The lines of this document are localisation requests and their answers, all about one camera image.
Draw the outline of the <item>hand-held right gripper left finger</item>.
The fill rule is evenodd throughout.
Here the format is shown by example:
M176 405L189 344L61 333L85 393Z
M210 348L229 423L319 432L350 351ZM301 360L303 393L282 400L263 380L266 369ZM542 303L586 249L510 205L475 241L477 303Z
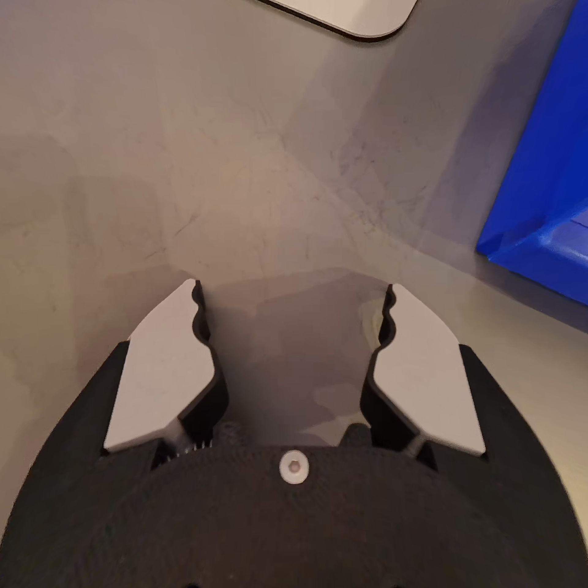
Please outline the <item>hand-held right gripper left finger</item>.
M128 338L104 449L112 453L154 439L174 453L204 447L228 404L202 284L188 279Z

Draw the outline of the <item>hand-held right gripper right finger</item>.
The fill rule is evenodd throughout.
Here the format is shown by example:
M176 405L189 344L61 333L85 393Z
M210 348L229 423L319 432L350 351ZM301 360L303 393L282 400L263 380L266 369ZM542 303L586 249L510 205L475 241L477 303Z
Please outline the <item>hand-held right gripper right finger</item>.
M377 446L414 457L428 442L486 452L458 339L397 283L386 290L360 410Z

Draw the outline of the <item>blue plastic storage bin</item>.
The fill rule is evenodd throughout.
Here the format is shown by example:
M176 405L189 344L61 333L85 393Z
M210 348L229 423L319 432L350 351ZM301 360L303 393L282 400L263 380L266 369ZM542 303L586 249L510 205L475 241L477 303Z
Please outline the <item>blue plastic storage bin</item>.
M476 250L587 305L587 1L576 1Z

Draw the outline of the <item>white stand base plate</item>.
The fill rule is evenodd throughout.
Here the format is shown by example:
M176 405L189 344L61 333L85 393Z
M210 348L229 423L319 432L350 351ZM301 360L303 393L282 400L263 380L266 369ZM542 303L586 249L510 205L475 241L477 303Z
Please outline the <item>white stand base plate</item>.
M398 33L417 1L261 1L349 40L379 42Z

